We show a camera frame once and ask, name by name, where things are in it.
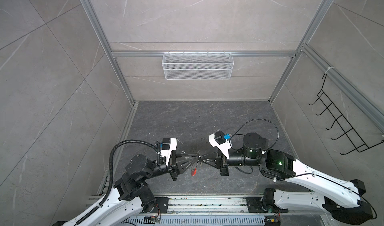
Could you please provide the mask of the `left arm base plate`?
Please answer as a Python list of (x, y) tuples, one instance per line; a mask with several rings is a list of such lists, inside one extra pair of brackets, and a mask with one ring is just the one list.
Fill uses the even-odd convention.
[(170, 198), (168, 197), (156, 197), (156, 202), (154, 206), (150, 208), (148, 214), (157, 214), (158, 211), (160, 214), (166, 214), (168, 212), (169, 200)]

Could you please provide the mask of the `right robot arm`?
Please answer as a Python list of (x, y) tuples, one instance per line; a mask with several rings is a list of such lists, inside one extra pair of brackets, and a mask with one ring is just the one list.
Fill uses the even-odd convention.
[(361, 225), (377, 218), (377, 212), (363, 197), (364, 182), (344, 181), (324, 174), (287, 153), (270, 149), (269, 141), (255, 132), (244, 135), (242, 148), (237, 151), (231, 151), (231, 138), (222, 131), (211, 134), (209, 143), (218, 151), (201, 156), (200, 162), (217, 168), (222, 176), (228, 176), (229, 167), (256, 166), (263, 177), (274, 182), (288, 182), (308, 189), (308, 192), (265, 189), (259, 203), (262, 211), (325, 212), (349, 225)]

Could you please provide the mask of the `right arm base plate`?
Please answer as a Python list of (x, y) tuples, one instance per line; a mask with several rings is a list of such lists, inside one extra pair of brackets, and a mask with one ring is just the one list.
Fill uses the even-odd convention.
[(246, 197), (249, 213), (288, 213), (288, 209), (281, 209), (275, 205), (273, 199), (262, 197)]

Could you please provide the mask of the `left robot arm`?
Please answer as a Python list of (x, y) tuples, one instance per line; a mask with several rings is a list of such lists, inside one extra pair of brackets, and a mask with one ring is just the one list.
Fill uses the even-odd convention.
[(69, 221), (58, 221), (55, 226), (115, 226), (133, 215), (150, 212), (156, 198), (146, 180), (170, 174), (174, 181), (192, 164), (201, 159), (196, 154), (171, 152), (168, 164), (165, 157), (151, 161), (143, 154), (134, 156), (126, 172), (109, 185), (107, 193), (80, 215)]

